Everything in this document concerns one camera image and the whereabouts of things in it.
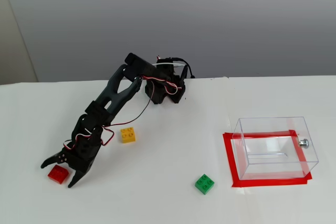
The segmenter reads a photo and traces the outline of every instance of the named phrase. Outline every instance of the white wall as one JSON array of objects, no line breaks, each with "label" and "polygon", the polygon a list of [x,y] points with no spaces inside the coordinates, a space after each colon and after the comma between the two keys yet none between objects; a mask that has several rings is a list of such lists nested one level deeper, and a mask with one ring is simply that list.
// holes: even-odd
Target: white wall
[{"label": "white wall", "polygon": [[36,81],[9,1],[0,0],[0,84]]},{"label": "white wall", "polygon": [[40,81],[108,79],[129,52],[197,77],[336,74],[336,0],[10,0]]}]

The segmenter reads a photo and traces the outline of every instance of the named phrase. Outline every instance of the robotic arm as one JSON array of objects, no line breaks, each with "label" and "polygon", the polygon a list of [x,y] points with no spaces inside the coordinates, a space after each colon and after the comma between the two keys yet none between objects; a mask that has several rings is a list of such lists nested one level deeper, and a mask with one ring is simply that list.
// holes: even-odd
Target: robotic arm
[{"label": "robotic arm", "polygon": [[[173,60],[181,59],[158,59],[157,62],[170,63]],[[173,65],[163,64],[156,68],[134,54],[129,54],[125,63],[111,77],[98,98],[86,108],[85,114],[79,117],[71,140],[64,145],[60,152],[47,158],[41,165],[41,168],[44,168],[53,163],[68,163],[69,167],[76,171],[68,185],[69,188],[90,170],[102,145],[103,127],[111,125],[121,108],[139,91],[143,79],[147,80],[145,92],[154,104],[162,103],[167,95],[174,103],[178,103],[184,94],[184,79],[187,75],[187,68],[190,68],[189,65],[185,65],[181,77],[179,77],[174,75]],[[132,84],[118,93],[120,81],[124,77]]]}]

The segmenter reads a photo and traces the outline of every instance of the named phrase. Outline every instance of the white table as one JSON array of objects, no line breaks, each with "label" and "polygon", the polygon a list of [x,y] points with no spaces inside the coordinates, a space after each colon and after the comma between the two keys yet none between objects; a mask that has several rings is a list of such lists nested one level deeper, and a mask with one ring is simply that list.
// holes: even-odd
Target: white table
[{"label": "white table", "polygon": [[[334,223],[336,77],[187,80],[179,104],[151,103],[130,125],[136,143],[117,134],[72,189],[57,185],[53,165],[39,167],[106,83],[0,86],[0,223]],[[147,99],[141,89],[114,122]],[[320,160],[307,185],[231,188],[222,133],[266,116],[305,117]],[[215,181],[206,196],[194,187],[203,173]]]},{"label": "white table", "polygon": [[238,118],[304,116],[319,164],[307,185],[245,188],[250,223],[336,222],[336,77],[230,78],[232,129]]},{"label": "white table", "polygon": [[[54,165],[40,165],[61,150],[107,82],[1,86],[0,223],[239,223],[244,199],[230,187],[222,138],[230,130],[226,82],[187,80],[179,104],[151,103],[129,125],[136,143],[120,143],[123,127],[115,127],[117,136],[71,189],[70,180],[47,177]],[[142,87],[114,122],[135,118],[148,99]],[[206,196],[194,186],[204,173],[215,182]]]}]

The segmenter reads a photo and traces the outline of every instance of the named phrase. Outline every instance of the toy block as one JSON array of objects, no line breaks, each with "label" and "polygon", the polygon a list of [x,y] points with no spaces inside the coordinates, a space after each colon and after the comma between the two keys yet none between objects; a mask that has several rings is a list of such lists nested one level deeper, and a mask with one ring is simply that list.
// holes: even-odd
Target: toy block
[{"label": "toy block", "polygon": [[215,182],[213,182],[208,176],[203,174],[201,178],[195,183],[195,186],[198,190],[200,190],[204,195],[214,186]]},{"label": "toy block", "polygon": [[66,179],[66,177],[68,177],[68,175],[69,175],[68,170],[59,165],[55,165],[48,174],[48,177],[53,181],[62,184],[63,181]]},{"label": "toy block", "polygon": [[121,129],[121,141],[125,143],[135,142],[135,133],[133,127]]}]

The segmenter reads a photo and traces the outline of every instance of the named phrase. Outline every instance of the screw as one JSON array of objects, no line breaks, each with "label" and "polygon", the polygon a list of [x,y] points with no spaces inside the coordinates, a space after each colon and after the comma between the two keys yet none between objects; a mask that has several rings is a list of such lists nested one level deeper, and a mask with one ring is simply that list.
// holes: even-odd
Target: screw
[{"label": "screw", "polygon": [[299,145],[300,145],[300,147],[303,147],[303,148],[307,149],[309,147],[308,139],[305,138],[303,140],[300,140]]}]

